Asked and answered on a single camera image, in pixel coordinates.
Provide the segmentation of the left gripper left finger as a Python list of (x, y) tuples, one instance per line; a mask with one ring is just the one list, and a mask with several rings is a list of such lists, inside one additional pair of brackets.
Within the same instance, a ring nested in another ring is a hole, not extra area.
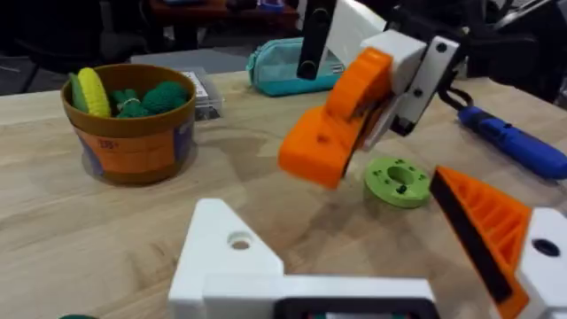
[(219, 198), (197, 201), (173, 276), (167, 304), (172, 318), (205, 318), (209, 275), (276, 275), (283, 261)]

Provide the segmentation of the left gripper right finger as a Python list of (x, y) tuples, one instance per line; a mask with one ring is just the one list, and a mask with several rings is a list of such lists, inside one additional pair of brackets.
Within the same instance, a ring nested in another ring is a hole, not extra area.
[(438, 166), (430, 192), (492, 299), (495, 318), (566, 316), (566, 218)]

